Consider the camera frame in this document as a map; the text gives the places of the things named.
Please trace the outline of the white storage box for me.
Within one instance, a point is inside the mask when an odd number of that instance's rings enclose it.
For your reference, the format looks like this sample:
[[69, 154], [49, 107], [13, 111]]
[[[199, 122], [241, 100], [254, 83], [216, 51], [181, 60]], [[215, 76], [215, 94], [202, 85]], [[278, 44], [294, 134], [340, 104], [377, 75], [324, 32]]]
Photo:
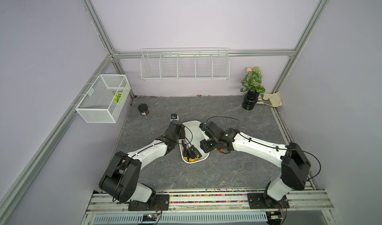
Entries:
[[185, 139], [185, 142], [186, 143], [189, 143], [187, 141], [187, 139], [191, 142], [191, 144], [188, 145], [188, 147], [190, 147], [191, 145], [193, 145], [201, 154], [201, 158], [199, 158], [197, 161], [194, 161], [194, 162], [188, 162], [184, 157], [183, 157], [183, 146], [182, 146], [182, 141], [179, 140], [180, 144], [179, 144], [179, 148], [180, 148], [180, 152], [181, 152], [181, 159], [187, 163], [187, 164], [195, 164], [195, 163], [199, 163], [199, 162], [202, 162], [204, 160], [207, 160], [207, 158], [209, 157], [210, 153], [209, 152], [204, 152], [201, 147], [200, 147], [200, 142], [202, 140], [207, 140], [208, 137], [205, 135], [205, 133], [200, 129], [200, 124], [201, 122], [197, 121], [197, 120], [192, 120], [192, 121], [187, 121], [187, 122], [183, 122], [183, 125], [186, 127], [185, 128], [185, 136], [186, 136], [186, 139]]

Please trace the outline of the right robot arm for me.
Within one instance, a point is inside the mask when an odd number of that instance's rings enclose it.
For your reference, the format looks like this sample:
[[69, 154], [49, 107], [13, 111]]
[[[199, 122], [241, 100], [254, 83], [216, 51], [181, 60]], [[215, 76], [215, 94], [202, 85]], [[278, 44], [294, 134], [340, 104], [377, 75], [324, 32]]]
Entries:
[[294, 142], [288, 145], [260, 140], [229, 128], [224, 131], [214, 122], [202, 123], [201, 131], [207, 136], [200, 142], [204, 152], [212, 150], [239, 151], [266, 160], [281, 169], [279, 178], [271, 181], [263, 194], [268, 206], [280, 202], [292, 190], [302, 191], [308, 180], [311, 163], [306, 152]]

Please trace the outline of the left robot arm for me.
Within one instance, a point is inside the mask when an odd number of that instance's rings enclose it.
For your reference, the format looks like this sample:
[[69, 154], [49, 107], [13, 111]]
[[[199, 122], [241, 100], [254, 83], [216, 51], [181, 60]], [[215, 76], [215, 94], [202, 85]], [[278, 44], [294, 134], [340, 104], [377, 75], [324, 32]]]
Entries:
[[111, 159], [99, 182], [99, 188], [121, 203], [138, 202], [154, 206], [156, 191], [138, 183], [140, 171], [170, 153], [180, 140], [186, 138], [186, 126], [177, 120], [170, 122], [165, 133], [149, 145], [133, 152], [117, 152]]

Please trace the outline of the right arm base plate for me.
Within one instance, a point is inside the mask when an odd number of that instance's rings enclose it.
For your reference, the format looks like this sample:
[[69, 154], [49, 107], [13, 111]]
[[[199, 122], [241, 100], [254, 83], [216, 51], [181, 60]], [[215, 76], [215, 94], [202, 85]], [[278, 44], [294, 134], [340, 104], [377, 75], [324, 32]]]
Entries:
[[280, 201], [276, 201], [264, 193], [248, 193], [247, 199], [250, 209], [274, 209], [280, 211], [290, 207], [286, 196], [283, 196]]

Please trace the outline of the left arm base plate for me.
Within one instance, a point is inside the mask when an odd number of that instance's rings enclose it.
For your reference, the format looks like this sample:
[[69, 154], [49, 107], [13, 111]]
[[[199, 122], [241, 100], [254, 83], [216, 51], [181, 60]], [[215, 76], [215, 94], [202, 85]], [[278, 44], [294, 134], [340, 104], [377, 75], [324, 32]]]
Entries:
[[167, 211], [170, 205], [169, 194], [156, 194], [149, 198], [147, 202], [131, 200], [129, 202], [129, 211]]

